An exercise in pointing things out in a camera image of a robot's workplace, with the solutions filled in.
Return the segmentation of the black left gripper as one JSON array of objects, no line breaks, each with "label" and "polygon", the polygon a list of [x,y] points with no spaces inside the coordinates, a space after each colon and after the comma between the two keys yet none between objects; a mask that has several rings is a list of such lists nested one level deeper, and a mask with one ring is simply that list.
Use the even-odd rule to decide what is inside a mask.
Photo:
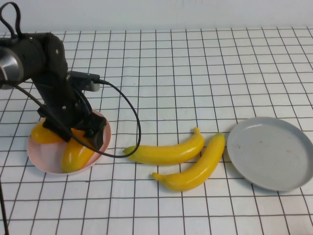
[{"label": "black left gripper", "polygon": [[[107,120],[92,111],[83,91],[97,91],[100,76],[92,73],[70,71],[64,76],[45,72],[34,78],[34,85],[43,98],[46,108],[68,128],[85,130],[84,137],[99,150],[103,145]],[[45,119],[43,127],[68,142],[71,135],[64,128]]]}]

